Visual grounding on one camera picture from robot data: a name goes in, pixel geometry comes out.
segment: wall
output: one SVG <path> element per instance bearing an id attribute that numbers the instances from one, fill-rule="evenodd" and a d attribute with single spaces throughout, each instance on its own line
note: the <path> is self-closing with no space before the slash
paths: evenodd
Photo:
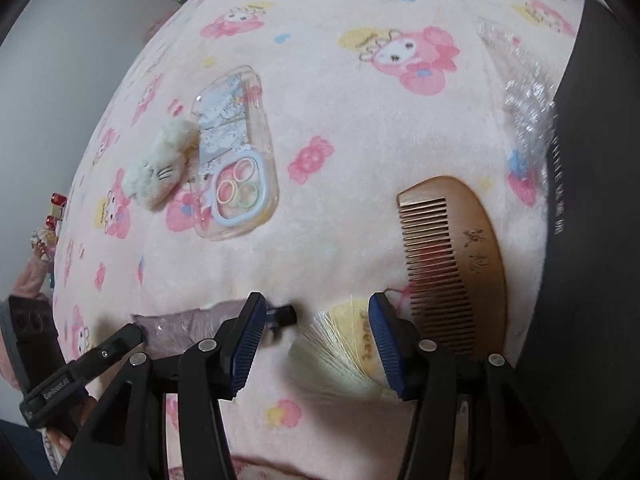
<path id="1" fill-rule="evenodd" d="M 171 0 L 31 0 L 0 46 L 0 297 L 30 256 L 52 192 L 66 193 L 142 37 Z M 0 379 L 0 418 L 20 395 Z"/>

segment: white plush charm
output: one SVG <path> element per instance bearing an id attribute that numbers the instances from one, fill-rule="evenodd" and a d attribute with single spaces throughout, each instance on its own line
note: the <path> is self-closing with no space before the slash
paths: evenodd
<path id="1" fill-rule="evenodd" d="M 169 121 L 149 152 L 127 168 L 122 181 L 125 195 L 146 209 L 158 206 L 180 182 L 186 152 L 197 142 L 196 124 L 184 119 Z"/>

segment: clear phone case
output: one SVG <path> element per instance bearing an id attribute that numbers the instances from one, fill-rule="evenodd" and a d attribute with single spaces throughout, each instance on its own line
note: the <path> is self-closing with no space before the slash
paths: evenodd
<path id="1" fill-rule="evenodd" d="M 232 70 L 202 89 L 192 113 L 200 130 L 191 179 L 196 232 L 221 240 L 255 229 L 278 203 L 260 78 L 250 66 Z"/>

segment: wooden comb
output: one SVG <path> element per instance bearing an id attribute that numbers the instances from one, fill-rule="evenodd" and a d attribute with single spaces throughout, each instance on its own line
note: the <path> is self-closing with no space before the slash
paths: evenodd
<path id="1" fill-rule="evenodd" d="M 400 193 L 398 212 L 420 336 L 475 360 L 501 353 L 504 267 L 473 191 L 452 176 L 437 176 Z"/>

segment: silver rivet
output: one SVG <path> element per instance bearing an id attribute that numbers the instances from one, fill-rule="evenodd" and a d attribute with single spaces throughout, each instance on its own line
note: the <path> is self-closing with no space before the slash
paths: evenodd
<path id="1" fill-rule="evenodd" d="M 134 366 L 141 365 L 145 361 L 146 361 L 146 354 L 144 352 L 138 352 L 137 354 L 133 354 L 129 358 L 129 362 Z"/>
<path id="2" fill-rule="evenodd" d="M 504 357 L 502 357 L 500 354 L 491 354 L 489 356 L 489 362 L 493 366 L 502 366 L 504 364 Z"/>
<path id="3" fill-rule="evenodd" d="M 433 352 L 437 347 L 437 343 L 431 339 L 423 339 L 418 343 L 420 350 L 424 352 Z"/>
<path id="4" fill-rule="evenodd" d="M 203 339 L 198 343 L 198 348 L 202 352 L 211 352 L 216 346 L 218 343 L 214 339 Z"/>

